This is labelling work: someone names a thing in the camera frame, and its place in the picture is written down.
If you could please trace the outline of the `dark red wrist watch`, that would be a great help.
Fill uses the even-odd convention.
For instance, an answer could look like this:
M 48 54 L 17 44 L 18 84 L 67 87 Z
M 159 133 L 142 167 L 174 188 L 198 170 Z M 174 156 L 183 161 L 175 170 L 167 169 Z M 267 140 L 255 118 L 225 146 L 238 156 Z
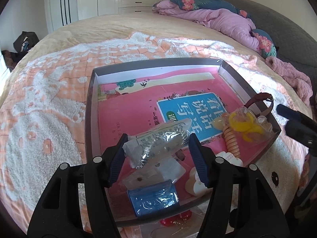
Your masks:
M 274 106 L 273 96 L 267 92 L 257 93 L 246 102 L 244 107 L 250 108 L 253 104 L 259 104 L 257 107 L 259 108 L 260 112 L 254 113 L 256 117 L 267 117 L 272 112 Z

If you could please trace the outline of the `cream hair claw clip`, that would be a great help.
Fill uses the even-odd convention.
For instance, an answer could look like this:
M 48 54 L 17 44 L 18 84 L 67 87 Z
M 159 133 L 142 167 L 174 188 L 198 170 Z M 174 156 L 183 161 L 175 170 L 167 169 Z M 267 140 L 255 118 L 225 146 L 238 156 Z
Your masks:
M 212 165 L 208 163 L 208 160 L 204 159 L 202 153 L 191 153 L 191 156 L 195 166 L 190 170 L 189 179 L 185 183 L 185 190 L 190 195 L 202 197 L 211 191 L 211 188 L 208 188 L 208 185 L 212 178 L 208 175 Z M 228 161 L 232 165 L 243 167 L 243 161 L 230 152 L 222 151 L 216 155 L 212 153 L 211 160 L 215 159 L 217 156 Z

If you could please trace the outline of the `red earrings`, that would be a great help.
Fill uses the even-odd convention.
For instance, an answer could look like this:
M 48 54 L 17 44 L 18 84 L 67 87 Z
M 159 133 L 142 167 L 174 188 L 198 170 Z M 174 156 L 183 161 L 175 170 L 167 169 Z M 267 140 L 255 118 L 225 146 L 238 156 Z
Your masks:
M 140 226 L 141 237 L 197 237 L 205 214 L 198 208 Z

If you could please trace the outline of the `blue box of pins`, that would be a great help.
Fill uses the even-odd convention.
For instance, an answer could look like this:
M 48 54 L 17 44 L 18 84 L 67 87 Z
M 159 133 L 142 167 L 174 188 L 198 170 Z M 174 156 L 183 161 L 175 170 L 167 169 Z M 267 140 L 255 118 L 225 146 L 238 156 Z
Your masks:
M 180 207 L 173 182 L 169 179 L 150 186 L 127 190 L 127 195 L 137 218 L 155 217 Z

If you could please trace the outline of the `pink knitted blanket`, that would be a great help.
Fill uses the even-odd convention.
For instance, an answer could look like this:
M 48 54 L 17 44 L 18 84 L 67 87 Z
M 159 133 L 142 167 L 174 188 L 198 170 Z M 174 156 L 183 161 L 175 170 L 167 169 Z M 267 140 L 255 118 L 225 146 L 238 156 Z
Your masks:
M 306 74 L 298 71 L 292 64 L 283 62 L 276 57 L 267 57 L 265 63 L 295 90 L 307 107 L 310 107 L 313 88 L 311 80 Z

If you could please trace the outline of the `grey headboard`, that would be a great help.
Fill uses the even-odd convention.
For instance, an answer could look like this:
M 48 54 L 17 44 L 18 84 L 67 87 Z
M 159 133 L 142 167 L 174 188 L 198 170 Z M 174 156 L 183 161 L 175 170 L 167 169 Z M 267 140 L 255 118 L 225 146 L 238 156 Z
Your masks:
M 279 47 L 277 58 L 290 62 L 316 84 L 317 42 L 286 16 L 251 0 L 225 0 L 250 13 L 255 25 L 271 36 Z

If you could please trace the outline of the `orange white plush blanket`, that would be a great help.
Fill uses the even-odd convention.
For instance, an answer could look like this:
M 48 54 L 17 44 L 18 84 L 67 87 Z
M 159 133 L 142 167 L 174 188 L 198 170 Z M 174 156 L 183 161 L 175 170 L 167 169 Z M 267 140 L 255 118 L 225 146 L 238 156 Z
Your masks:
M 291 86 L 251 50 L 217 37 L 126 38 L 80 42 L 49 35 L 18 63 L 1 97 L 1 202 L 26 232 L 33 210 L 57 166 L 86 161 L 84 123 L 92 70 L 161 58 L 226 60 L 257 92 L 311 117 Z

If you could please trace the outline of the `pink quilt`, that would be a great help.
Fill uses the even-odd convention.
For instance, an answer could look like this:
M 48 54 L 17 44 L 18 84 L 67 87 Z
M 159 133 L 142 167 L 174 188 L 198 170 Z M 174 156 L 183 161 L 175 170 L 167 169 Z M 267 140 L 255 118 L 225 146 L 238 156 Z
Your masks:
M 186 11 L 169 0 L 163 0 L 154 4 L 152 12 L 195 22 L 209 29 L 219 31 L 253 51 L 260 51 L 260 42 L 251 34 L 256 29 L 253 21 L 227 9 Z

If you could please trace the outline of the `pink children's book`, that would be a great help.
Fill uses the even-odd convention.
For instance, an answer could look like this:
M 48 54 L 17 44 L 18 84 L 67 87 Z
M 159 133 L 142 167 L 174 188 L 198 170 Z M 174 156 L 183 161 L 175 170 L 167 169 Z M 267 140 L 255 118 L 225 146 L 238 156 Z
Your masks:
M 170 73 L 98 85 L 100 148 L 121 135 L 137 135 L 159 124 L 185 118 L 200 141 L 220 135 L 212 121 L 243 103 L 215 69 Z

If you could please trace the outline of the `grey cardboard box tray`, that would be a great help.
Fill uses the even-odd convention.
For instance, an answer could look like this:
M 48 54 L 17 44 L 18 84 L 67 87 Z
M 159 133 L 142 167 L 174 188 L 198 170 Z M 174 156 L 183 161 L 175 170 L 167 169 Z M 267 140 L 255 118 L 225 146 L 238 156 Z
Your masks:
M 95 68 L 91 74 L 85 114 L 85 144 L 87 159 L 99 156 L 107 149 L 101 150 L 100 148 L 98 85 L 152 77 L 170 73 L 172 71 L 188 69 L 197 70 L 200 68 L 215 69 L 219 76 L 232 88 L 243 105 L 245 105 L 251 97 L 256 95 L 254 89 L 243 79 L 243 77 L 240 76 L 226 61 L 220 59 L 155 59 L 126 62 Z M 171 120 L 169 122 L 164 122 L 137 135 L 127 134 L 129 139 L 135 141 L 137 150 L 140 152 L 145 152 L 149 146 L 149 142 L 153 141 L 154 152 L 148 163 L 142 163 L 138 156 L 126 158 L 117 181 L 106 193 L 115 222 L 119 227 L 135 226 L 149 222 L 148 218 L 140 219 L 135 216 L 127 195 L 127 189 L 122 185 L 121 181 L 135 170 L 139 170 L 148 165 L 157 164 L 167 157 L 173 157 L 186 169 L 186 173 L 177 182 L 173 183 L 180 200 L 180 208 L 191 209 L 209 199 L 209 195 L 195 197 L 185 190 L 185 183 L 189 179 L 190 170 L 194 166 L 188 149 L 189 136 L 190 134 L 195 134 L 194 132 L 190 132 L 191 125 L 192 120 L 190 118 L 185 118 L 178 121 Z M 216 154 L 226 150 L 225 139 L 223 138 L 222 131 L 219 131 L 220 135 L 215 136 L 208 141 L 200 141 L 198 139 L 203 145 L 209 147 Z

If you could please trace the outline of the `beige bed cover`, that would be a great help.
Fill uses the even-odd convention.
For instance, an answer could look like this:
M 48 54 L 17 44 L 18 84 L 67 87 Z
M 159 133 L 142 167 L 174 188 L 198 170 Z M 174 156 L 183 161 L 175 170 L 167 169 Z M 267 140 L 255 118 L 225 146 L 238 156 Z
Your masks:
M 1 81 L 1 96 L 4 97 L 4 94 L 10 90 L 18 74 L 29 61 L 78 44 L 126 38 L 133 32 L 163 38 L 217 40 L 233 46 L 241 54 L 256 55 L 261 59 L 258 53 L 239 44 L 234 39 L 188 20 L 146 12 L 98 16 L 79 20 L 46 35 L 17 64 L 9 77 L 5 81 Z

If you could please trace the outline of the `floral dark blue pillow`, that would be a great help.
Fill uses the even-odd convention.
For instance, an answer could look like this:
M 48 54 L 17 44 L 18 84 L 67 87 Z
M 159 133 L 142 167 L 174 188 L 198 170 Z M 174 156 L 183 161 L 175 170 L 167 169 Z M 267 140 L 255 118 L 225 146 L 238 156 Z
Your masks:
M 179 6 L 180 9 L 186 11 L 198 10 L 198 9 L 210 9 L 210 10 L 217 10 L 217 9 L 227 9 L 235 14 L 238 14 L 244 18 L 248 18 L 250 20 L 251 16 L 248 12 L 235 7 L 231 3 L 225 0 L 170 0 L 172 3 Z M 262 57 L 275 57 L 277 55 L 276 47 L 273 43 L 272 38 L 261 29 L 254 29 L 252 31 L 252 36 L 258 39 L 260 42 L 260 53 Z

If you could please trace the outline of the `black bag on floor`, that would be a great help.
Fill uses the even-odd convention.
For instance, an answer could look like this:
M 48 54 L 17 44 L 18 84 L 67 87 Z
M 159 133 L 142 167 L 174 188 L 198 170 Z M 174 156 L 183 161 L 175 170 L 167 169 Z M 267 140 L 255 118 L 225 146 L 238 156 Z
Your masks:
M 21 35 L 14 41 L 13 47 L 18 53 L 28 52 L 39 42 L 35 32 L 22 31 Z

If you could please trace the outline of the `white door with hangers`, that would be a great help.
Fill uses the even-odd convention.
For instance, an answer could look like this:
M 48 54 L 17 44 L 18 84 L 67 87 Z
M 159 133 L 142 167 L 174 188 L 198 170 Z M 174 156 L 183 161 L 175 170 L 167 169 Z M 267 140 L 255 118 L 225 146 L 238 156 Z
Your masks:
M 78 21 L 77 0 L 44 0 L 48 32 Z

